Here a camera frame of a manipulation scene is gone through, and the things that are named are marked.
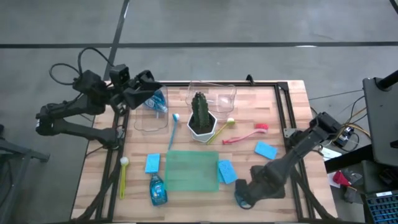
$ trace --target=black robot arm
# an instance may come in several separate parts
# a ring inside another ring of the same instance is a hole
[[[251,167],[252,181],[249,184],[244,179],[236,181],[235,197],[239,206],[245,208],[243,205],[246,204],[249,206],[247,209],[259,200],[277,198],[291,171],[294,174],[292,178],[300,177],[294,165],[321,142],[335,138],[340,128],[341,125],[330,115],[320,113],[307,130],[294,132],[288,140],[291,150],[284,157],[265,166]]]
[[[102,114],[106,105],[111,105],[115,113],[124,114],[152,97],[162,85],[154,80],[148,70],[131,80],[129,68],[125,65],[112,67],[109,77],[111,83],[107,85],[92,71],[83,72],[72,83],[73,89],[80,94],[74,100],[41,107],[40,112],[36,114],[36,131],[43,136],[70,134],[88,140],[98,140],[106,149],[117,148],[119,138],[116,128],[96,129],[69,123],[64,118],[83,113]]]

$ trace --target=red object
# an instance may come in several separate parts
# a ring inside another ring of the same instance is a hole
[[[242,137],[233,137],[233,138],[228,139],[228,140],[223,140],[223,144],[231,144],[231,143],[234,143],[234,142],[241,141],[241,140],[243,140],[243,139],[245,139],[245,138],[247,138],[250,135],[255,134],[255,133],[264,133],[265,134],[265,133],[267,133],[267,130],[268,130],[268,124],[255,124],[254,125],[254,131],[252,133],[249,133],[248,135],[245,135],[245,136],[242,136]]]
[[[336,184],[341,184],[347,187],[351,186],[351,183],[347,180],[347,178],[343,175],[341,171],[337,171],[335,173],[335,175],[333,176],[333,181]]]
[[[255,129],[265,129],[268,130],[268,124],[255,124],[254,125]]]

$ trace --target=green plastic board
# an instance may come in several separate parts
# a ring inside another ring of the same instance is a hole
[[[218,186],[218,152],[167,152],[166,190],[218,191]]]

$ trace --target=gray floor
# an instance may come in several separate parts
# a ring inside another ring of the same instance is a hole
[[[0,0],[0,44],[111,43],[123,0]],[[388,0],[131,0],[121,42],[334,42],[394,41],[398,15]],[[109,55],[110,49],[100,49]],[[51,153],[47,164],[32,162],[16,208],[17,223],[68,220],[87,141],[39,136],[39,108],[77,95],[53,82],[53,63],[76,65],[79,49],[0,49],[0,123],[5,137]],[[240,49],[119,49],[115,63],[131,73],[150,69],[159,80],[305,80],[314,98],[361,89],[361,80],[394,70],[397,47],[281,47]],[[105,62],[87,52],[83,68],[104,74]],[[55,70],[59,79],[75,76]],[[344,122],[341,110],[359,98],[352,93],[312,100]],[[81,118],[71,121],[90,125]],[[359,122],[368,129],[366,120]],[[367,144],[361,135],[360,145]],[[339,217],[363,221],[362,206],[349,205],[334,192]]]

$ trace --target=yellow utensil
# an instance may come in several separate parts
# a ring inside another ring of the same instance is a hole
[[[219,133],[221,133],[221,131],[222,131],[225,127],[227,127],[227,125],[233,125],[234,123],[235,123],[235,120],[234,120],[233,118],[228,118],[228,119],[226,120],[226,123],[216,132],[215,135],[213,135],[213,137],[211,137],[211,138],[209,139],[209,141],[206,142],[206,144],[211,144],[211,143],[214,141],[214,139],[216,139],[217,135],[219,135]]]
[[[122,177],[120,180],[120,199],[124,199],[124,189],[126,189],[126,167],[129,164],[129,158],[126,156],[120,158],[120,164],[122,165]]]

